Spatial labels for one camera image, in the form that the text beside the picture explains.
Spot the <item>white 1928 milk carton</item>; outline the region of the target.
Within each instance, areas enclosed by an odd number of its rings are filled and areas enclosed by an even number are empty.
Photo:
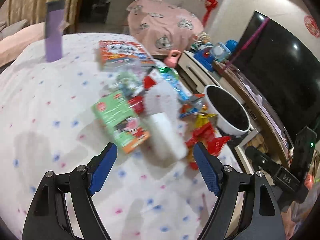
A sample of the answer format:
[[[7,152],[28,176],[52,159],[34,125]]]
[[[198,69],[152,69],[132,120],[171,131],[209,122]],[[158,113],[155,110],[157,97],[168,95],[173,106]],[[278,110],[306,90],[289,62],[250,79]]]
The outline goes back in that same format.
[[[145,76],[155,82],[143,96],[144,123],[151,134],[151,145],[155,155],[162,161],[175,162],[187,156],[188,149],[183,140],[183,132],[178,127],[178,93],[161,75],[157,68]]]

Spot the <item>white trash bin black liner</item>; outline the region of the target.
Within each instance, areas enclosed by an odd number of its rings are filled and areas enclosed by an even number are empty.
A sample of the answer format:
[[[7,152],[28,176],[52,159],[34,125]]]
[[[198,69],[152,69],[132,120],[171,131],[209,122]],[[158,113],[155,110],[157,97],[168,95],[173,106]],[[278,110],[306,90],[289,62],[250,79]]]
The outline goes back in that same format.
[[[228,91],[207,85],[204,99],[208,112],[217,114],[217,127],[227,135],[242,136],[249,131],[250,120],[243,105]]]

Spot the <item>white TV cabinet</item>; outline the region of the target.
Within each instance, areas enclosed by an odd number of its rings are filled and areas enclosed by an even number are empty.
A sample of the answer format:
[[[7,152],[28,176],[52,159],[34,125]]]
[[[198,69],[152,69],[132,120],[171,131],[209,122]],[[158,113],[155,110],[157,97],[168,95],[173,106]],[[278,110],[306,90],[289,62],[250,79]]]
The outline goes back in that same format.
[[[222,74],[220,70],[224,63],[214,61],[214,71],[210,72],[194,59],[194,54],[184,51],[179,58],[176,70],[189,90],[196,94],[204,94],[207,85],[219,86],[231,93],[245,108],[249,120],[249,131],[242,136],[231,136],[228,147],[237,159],[240,168],[247,173],[253,173],[252,162],[246,157],[245,149],[249,142],[261,150],[266,150],[268,156],[276,163],[289,168],[288,145],[291,140],[285,140],[286,129],[268,102],[259,91],[231,66]],[[218,128],[223,136],[226,133]]]

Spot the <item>silver orange chip bag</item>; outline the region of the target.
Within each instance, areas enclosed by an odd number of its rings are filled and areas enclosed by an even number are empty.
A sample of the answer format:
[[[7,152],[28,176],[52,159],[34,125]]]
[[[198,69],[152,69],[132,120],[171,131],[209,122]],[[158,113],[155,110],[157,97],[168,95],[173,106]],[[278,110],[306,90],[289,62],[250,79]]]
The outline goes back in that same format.
[[[180,103],[182,105],[180,108],[180,118],[201,112],[206,107],[204,94],[194,94],[187,98],[187,100],[180,100]]]

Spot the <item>black television screen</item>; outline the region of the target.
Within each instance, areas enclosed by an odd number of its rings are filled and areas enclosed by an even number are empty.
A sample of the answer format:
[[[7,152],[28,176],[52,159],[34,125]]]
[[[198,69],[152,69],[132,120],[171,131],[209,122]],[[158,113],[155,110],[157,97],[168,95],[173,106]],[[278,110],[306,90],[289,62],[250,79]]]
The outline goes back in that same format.
[[[242,49],[265,15],[255,11],[233,57],[233,64],[259,90],[279,116],[291,140],[308,126],[319,133],[319,60],[295,35],[269,20]]]

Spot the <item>white floral tablecloth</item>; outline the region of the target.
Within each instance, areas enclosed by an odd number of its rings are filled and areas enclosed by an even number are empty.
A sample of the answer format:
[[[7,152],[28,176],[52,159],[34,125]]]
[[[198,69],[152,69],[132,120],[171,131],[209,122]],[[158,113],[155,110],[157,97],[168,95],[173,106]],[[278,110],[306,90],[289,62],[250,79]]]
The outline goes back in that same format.
[[[52,63],[37,41],[1,74],[1,219],[17,238],[43,175],[71,172],[109,142],[91,110],[114,80],[99,69],[101,40],[133,37],[65,35]],[[112,239],[196,239],[216,197],[187,163],[160,167],[141,147],[118,154],[93,202]]]

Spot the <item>blue ball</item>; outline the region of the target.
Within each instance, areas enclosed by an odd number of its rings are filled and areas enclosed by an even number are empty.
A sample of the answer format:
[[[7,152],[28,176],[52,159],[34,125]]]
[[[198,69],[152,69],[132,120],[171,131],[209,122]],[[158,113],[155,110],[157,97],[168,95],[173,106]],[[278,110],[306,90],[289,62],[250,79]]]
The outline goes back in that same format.
[[[237,46],[238,46],[238,41],[236,40],[228,40],[225,42],[225,46],[230,50],[231,54],[235,52]]]

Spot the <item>blue toy machine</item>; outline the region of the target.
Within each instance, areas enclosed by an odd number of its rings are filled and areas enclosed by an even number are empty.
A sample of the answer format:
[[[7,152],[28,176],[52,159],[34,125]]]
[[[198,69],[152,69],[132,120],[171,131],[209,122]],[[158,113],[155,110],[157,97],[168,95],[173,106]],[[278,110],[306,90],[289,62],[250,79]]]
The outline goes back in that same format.
[[[206,68],[213,72],[213,62],[222,62],[231,55],[231,51],[221,42],[217,42],[212,47],[205,47],[198,50],[194,54],[194,59]]]

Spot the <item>green orange snack box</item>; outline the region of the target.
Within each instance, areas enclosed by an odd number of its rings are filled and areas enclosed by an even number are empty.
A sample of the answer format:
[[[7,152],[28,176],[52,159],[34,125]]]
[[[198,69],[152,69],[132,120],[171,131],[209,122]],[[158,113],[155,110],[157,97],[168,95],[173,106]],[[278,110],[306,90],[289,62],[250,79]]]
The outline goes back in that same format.
[[[150,137],[150,132],[119,90],[101,98],[92,106],[92,111],[113,142],[126,154]]]

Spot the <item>green foil snack bag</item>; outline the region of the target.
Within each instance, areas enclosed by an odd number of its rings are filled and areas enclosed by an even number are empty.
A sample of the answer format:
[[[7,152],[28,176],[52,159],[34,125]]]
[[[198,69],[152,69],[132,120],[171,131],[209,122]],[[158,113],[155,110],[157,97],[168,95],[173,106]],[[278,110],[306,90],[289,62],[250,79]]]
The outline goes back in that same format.
[[[173,68],[169,67],[156,67],[159,72],[159,76],[169,83],[175,83],[179,81],[179,75]]]

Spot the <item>magenta stick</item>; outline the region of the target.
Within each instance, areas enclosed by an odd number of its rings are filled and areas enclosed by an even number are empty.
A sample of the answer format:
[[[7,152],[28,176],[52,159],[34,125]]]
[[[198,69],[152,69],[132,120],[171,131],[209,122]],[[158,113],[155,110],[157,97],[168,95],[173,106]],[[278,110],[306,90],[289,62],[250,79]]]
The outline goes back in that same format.
[[[245,42],[245,44],[240,48],[240,50],[233,56],[233,58],[228,61],[228,63],[221,68],[220,73],[222,74],[227,68],[229,68],[233,62],[240,56],[240,54],[248,48],[248,46],[260,35],[260,33],[263,31],[263,29],[268,24],[270,18],[266,17],[264,18],[263,22],[259,26],[259,28],[253,33],[253,35]]]

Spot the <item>pink kettlebell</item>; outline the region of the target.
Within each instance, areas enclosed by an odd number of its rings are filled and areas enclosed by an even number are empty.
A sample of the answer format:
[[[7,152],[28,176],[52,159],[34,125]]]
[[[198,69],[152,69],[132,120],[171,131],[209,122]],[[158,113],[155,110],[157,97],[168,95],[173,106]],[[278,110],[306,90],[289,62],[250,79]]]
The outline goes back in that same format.
[[[178,63],[178,59],[180,58],[182,52],[179,50],[171,50],[167,57],[164,59],[164,64],[167,67],[170,68],[175,68],[177,63]]]

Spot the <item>red snack wrapper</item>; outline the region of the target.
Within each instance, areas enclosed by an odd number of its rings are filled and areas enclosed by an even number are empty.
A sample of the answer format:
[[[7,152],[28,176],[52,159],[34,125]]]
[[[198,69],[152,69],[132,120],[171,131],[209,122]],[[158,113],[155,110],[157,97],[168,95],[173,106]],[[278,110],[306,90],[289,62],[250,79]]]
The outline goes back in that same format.
[[[144,112],[144,104],[142,96],[135,96],[128,100],[129,106],[135,111],[136,114],[142,114]]]

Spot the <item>pink cloth covered furniture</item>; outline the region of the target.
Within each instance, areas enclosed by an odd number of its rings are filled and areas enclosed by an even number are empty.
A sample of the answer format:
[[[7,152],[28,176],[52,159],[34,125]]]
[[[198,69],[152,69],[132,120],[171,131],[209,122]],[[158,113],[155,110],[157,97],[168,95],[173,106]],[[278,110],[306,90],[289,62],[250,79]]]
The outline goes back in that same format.
[[[203,31],[197,16],[162,0],[135,0],[126,10],[130,35],[151,55],[183,52]]]

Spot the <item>pink sofa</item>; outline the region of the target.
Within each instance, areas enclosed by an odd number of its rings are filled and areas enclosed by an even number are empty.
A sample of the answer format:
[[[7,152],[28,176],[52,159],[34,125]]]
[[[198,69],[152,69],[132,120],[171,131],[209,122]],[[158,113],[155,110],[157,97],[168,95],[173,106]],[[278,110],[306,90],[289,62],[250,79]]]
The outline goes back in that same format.
[[[29,25],[21,20],[2,28],[1,22],[1,67],[12,63],[31,43],[44,39],[44,22]]]

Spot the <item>orange children's book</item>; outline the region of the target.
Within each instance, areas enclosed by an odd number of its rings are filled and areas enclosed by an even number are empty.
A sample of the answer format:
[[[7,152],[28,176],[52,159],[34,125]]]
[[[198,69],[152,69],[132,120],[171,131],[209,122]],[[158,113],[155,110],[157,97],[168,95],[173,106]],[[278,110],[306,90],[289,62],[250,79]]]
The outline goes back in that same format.
[[[99,41],[99,55],[103,67],[113,68],[126,63],[137,63],[142,67],[155,65],[144,47],[133,41]]]

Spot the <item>purple tumbler bottle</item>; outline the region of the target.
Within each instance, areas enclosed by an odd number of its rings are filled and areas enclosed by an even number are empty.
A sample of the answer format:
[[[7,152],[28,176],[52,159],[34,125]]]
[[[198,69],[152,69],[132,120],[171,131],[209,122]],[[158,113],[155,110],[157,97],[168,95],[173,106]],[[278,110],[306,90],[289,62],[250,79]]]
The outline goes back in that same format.
[[[46,3],[45,52],[47,62],[62,58],[62,24],[64,21],[65,1],[57,0]]]

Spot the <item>beige curtain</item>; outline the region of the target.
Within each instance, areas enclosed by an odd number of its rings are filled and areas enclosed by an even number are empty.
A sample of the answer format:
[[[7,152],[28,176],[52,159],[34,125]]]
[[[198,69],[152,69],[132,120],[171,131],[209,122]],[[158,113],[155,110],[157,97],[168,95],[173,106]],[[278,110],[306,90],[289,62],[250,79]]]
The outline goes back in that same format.
[[[30,25],[45,21],[47,3],[59,0],[4,0],[1,2],[1,21],[8,25],[27,20]],[[64,20],[69,23],[66,33],[77,31],[82,0],[63,0]]]

